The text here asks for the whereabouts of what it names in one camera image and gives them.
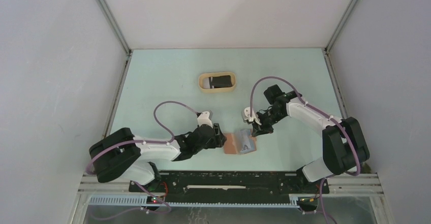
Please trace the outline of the black credit card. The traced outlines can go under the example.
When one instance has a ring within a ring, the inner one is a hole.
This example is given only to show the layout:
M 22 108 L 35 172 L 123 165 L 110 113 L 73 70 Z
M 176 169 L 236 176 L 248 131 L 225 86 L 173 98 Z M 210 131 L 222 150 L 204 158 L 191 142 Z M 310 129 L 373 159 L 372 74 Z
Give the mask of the black credit card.
M 229 88 L 233 86 L 230 75 L 213 77 L 212 82 L 213 82 L 214 88 Z

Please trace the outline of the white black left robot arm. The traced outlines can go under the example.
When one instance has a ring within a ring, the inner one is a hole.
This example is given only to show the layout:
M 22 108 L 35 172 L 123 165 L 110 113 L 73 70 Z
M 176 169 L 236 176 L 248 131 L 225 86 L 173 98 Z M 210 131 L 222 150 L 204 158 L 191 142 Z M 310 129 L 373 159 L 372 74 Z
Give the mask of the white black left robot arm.
M 204 149 L 222 148 L 226 141 L 217 123 L 200 125 L 172 142 L 145 141 L 124 127 L 89 148 L 91 162 L 86 171 L 96 175 L 99 183 L 123 178 L 152 192 L 162 182 L 156 160 L 185 161 Z

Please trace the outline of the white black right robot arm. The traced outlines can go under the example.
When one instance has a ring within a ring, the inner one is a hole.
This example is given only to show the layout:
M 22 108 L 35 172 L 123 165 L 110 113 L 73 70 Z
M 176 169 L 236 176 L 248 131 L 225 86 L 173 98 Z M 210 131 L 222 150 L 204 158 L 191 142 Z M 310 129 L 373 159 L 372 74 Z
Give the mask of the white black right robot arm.
M 322 139 L 322 157 L 297 170 L 296 187 L 310 192 L 316 181 L 345 172 L 360 172 L 361 163 L 370 158 L 360 123 L 353 117 L 340 118 L 313 107 L 296 91 L 283 92 L 278 85 L 264 91 L 270 106 L 261 112 L 251 107 L 243 111 L 243 119 L 252 125 L 252 136 L 271 134 L 273 126 L 286 117 L 295 118 Z

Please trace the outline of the orange leather card holder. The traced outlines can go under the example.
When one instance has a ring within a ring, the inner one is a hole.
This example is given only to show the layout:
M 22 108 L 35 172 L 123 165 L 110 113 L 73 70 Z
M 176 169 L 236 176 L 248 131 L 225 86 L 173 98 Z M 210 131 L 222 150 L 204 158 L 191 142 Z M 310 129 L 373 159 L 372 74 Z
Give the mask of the orange leather card holder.
M 243 155 L 257 150 L 256 138 L 252 137 L 251 129 L 238 130 L 226 133 L 226 142 L 223 146 L 225 154 Z

